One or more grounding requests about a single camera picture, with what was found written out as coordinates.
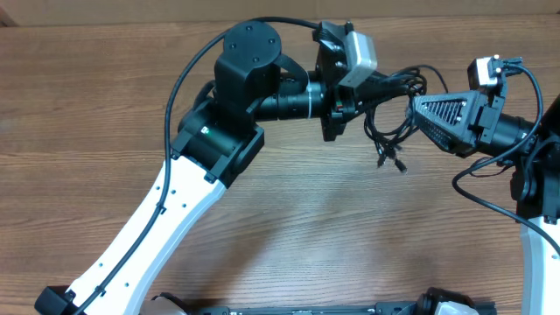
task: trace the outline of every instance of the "wood grain surface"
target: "wood grain surface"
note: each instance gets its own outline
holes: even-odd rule
[[[472,59],[523,56],[548,106],[560,92],[560,17],[355,20],[374,37],[380,70],[415,64],[468,89]],[[0,313],[31,314],[46,285],[70,284],[135,211],[163,161],[165,103],[181,69],[231,23],[0,29]],[[283,50],[312,68],[308,30],[275,25]],[[185,81],[173,126],[213,77],[220,48]],[[442,91],[432,73],[429,92]],[[535,117],[524,77],[505,112]],[[379,111],[387,130],[405,100]],[[336,142],[319,121],[263,122],[266,144],[178,247],[149,296],[230,306],[365,305],[416,300],[430,286],[496,301],[518,314],[519,225],[460,197],[452,177],[475,158],[439,151],[420,133],[402,175],[376,168],[362,118]],[[504,207],[510,173],[466,179]]]
[[[554,14],[557,0],[0,0],[20,26],[235,21],[266,16],[381,18]]]

